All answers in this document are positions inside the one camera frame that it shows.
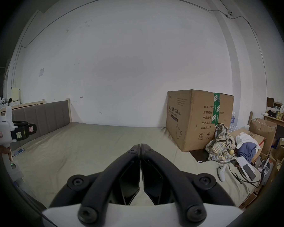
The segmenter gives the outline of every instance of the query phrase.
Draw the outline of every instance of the beige bedsheet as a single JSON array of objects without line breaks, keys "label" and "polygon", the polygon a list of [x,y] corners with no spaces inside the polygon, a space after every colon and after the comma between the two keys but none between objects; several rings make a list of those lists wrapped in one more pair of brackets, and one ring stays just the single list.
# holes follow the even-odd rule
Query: beige bedsheet
[{"label": "beige bedsheet", "polygon": [[[37,199],[48,207],[68,178],[75,174],[90,175],[103,171],[117,157],[133,145],[146,143],[182,171],[212,174],[228,192],[236,206],[253,192],[249,183],[240,184],[225,171],[225,182],[217,176],[219,164],[215,161],[197,163],[189,152],[181,152],[166,128],[119,127],[84,123],[69,123],[56,131],[26,143],[25,152],[14,157],[24,174],[23,180]],[[231,165],[232,172],[238,170]],[[260,173],[256,171],[257,181]],[[152,205],[144,193],[140,192],[132,205]]]}]

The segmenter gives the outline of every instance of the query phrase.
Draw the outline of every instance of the large cardboard box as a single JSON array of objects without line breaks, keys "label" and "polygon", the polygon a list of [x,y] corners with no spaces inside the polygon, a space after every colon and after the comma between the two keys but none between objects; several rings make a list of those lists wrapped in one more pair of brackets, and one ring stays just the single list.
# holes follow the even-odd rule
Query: large cardboard box
[{"label": "large cardboard box", "polygon": [[258,142],[258,144],[261,148],[260,150],[258,150],[257,154],[255,154],[254,157],[251,159],[251,163],[254,163],[256,161],[256,159],[258,158],[258,156],[260,155],[262,149],[263,149],[265,138],[261,135],[250,132],[250,131],[246,130],[245,128],[233,131],[230,134],[232,135],[232,137],[234,137],[234,139],[236,139],[236,136],[240,135],[241,133],[245,133],[245,134],[250,135],[252,138],[254,138]]},{"label": "large cardboard box", "polygon": [[181,151],[204,149],[218,123],[229,127],[234,96],[199,90],[169,91],[166,128]]},{"label": "large cardboard box", "polygon": [[265,119],[252,119],[249,126],[249,131],[261,135],[265,138],[262,153],[269,155],[273,140],[276,134],[276,123],[267,121]]},{"label": "large cardboard box", "polygon": [[280,138],[276,149],[271,148],[270,154],[276,160],[282,160],[284,157],[284,138]]}]

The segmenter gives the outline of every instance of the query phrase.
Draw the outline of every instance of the bed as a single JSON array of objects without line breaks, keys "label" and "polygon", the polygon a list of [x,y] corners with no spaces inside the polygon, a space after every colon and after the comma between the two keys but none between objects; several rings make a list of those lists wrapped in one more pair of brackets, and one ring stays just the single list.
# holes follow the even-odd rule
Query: bed
[{"label": "bed", "polygon": [[[236,206],[239,206],[254,191],[249,183],[240,184],[229,168],[225,182],[221,182],[216,169],[219,163],[198,163],[189,152],[181,152],[165,127],[121,127],[71,122],[69,100],[13,110],[14,120],[27,120],[37,124],[37,133],[27,142],[18,142],[13,149],[24,148],[25,152],[14,157],[24,175],[28,188],[44,206],[49,207],[54,196],[72,175],[90,175],[103,171],[117,157],[133,145],[146,143],[181,171],[194,174],[212,174],[227,191]],[[240,175],[232,165],[231,171]],[[153,205],[140,192],[131,205]]]}]

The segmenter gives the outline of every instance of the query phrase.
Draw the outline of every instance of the crumpled clothing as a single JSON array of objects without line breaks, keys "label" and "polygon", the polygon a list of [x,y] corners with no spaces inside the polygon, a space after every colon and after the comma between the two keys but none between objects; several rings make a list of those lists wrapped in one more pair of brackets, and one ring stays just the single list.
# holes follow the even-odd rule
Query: crumpled clothing
[{"label": "crumpled clothing", "polygon": [[240,149],[240,147],[244,144],[244,143],[248,143],[248,142],[251,142],[251,143],[254,143],[257,147],[257,149],[261,149],[261,147],[259,146],[258,142],[252,138],[250,135],[242,132],[240,133],[240,135],[237,135],[236,136],[236,142],[237,142],[237,149]]},{"label": "crumpled clothing", "polygon": [[243,143],[242,146],[237,149],[238,157],[244,157],[248,163],[251,162],[256,153],[256,144],[251,142]]},{"label": "crumpled clothing", "polygon": [[231,155],[228,152],[235,148],[235,139],[228,132],[227,127],[223,123],[219,123],[216,127],[215,139],[206,145],[205,150],[209,153],[208,160],[227,163],[231,160]]}]

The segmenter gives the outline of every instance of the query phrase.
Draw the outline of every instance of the paper on wall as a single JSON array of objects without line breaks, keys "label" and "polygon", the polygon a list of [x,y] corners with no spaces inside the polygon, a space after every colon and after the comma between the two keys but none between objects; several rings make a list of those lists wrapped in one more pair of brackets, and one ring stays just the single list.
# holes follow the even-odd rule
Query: paper on wall
[{"label": "paper on wall", "polygon": [[256,172],[256,170],[246,161],[246,159],[244,157],[238,157],[238,158],[236,158],[236,160],[237,160],[238,164],[241,166],[241,169],[244,172],[246,178],[249,178],[246,171],[243,169],[243,166],[245,166],[246,164],[250,167],[250,169],[253,171],[253,173]]}]

